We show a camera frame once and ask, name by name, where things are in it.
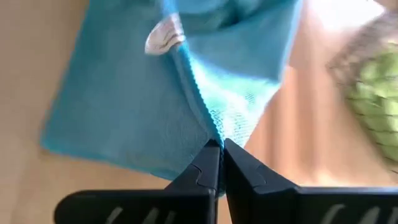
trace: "green mesh bag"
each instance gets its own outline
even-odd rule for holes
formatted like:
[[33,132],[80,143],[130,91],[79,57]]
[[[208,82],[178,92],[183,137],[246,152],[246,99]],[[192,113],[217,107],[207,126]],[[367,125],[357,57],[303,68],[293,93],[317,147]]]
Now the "green mesh bag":
[[348,104],[382,153],[398,161],[398,12],[365,26],[328,64]]

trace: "wooden surface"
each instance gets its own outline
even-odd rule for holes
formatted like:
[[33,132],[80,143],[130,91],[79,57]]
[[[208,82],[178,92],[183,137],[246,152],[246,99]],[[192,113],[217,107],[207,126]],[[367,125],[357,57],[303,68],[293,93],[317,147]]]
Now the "wooden surface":
[[[324,70],[325,62],[356,27],[374,16],[365,9],[366,16],[353,14],[359,7],[348,8],[343,2],[307,1],[290,59],[295,72],[288,70],[284,87],[266,109],[246,149],[298,184],[394,185]],[[56,203],[80,189],[148,189],[168,183],[131,170],[49,154],[37,144],[86,4],[81,0],[0,2],[1,223],[52,223]],[[358,18],[353,22],[348,17]],[[332,24],[333,18],[340,24]],[[220,200],[219,221],[230,223],[225,197]]]

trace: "blue towel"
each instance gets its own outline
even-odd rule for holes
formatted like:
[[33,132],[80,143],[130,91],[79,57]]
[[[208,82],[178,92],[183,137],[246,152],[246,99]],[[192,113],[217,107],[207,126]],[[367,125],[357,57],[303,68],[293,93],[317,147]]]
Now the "blue towel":
[[[209,139],[244,146],[280,87],[301,5],[91,0],[43,147],[172,180]],[[146,54],[172,15],[183,40]]]

